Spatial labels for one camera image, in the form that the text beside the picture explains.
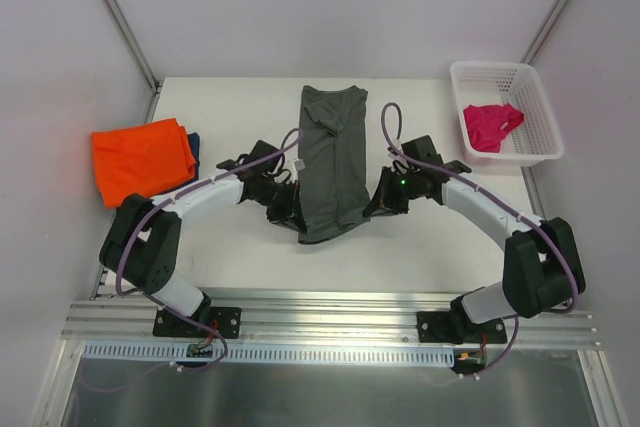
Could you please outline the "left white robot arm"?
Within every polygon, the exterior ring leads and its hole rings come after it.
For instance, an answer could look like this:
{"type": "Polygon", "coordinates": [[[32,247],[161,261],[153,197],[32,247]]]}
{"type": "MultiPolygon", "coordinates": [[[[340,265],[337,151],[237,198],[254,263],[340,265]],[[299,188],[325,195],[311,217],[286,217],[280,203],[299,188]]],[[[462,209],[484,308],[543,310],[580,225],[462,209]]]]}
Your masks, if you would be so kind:
{"type": "Polygon", "coordinates": [[[263,206],[271,224],[305,233],[297,175],[304,163],[286,161],[296,144],[284,140],[276,147],[259,140],[208,177],[153,197],[126,197],[99,254],[102,266],[116,275],[117,294],[141,293],[169,311],[186,334],[203,333],[212,324],[211,300],[176,270],[181,234],[244,201],[263,206]]]}

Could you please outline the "grey t shirt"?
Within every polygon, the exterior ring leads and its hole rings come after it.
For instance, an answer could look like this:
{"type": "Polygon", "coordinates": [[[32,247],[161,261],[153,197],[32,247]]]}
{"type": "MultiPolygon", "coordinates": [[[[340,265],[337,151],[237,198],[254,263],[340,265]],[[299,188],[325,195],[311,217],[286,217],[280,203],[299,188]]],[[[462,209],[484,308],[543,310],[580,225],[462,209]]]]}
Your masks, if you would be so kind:
{"type": "Polygon", "coordinates": [[[366,102],[357,86],[322,91],[306,85],[301,93],[298,157],[300,203],[306,231],[302,245],[333,240],[367,222],[366,102]]]}

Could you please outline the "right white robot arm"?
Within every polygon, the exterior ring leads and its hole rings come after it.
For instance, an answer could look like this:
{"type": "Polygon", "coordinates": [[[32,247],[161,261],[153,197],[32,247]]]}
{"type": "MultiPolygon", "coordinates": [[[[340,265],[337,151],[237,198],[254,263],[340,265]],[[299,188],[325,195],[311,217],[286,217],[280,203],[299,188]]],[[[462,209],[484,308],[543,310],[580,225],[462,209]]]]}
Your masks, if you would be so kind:
{"type": "Polygon", "coordinates": [[[572,311],[586,280],[567,221],[517,210],[482,186],[464,163],[443,162],[429,136],[392,143],[389,153],[393,163],[382,169],[364,216],[406,214],[411,201],[430,199],[465,217],[504,254],[500,281],[452,303],[447,318],[452,337],[470,341],[494,319],[572,311]]]}

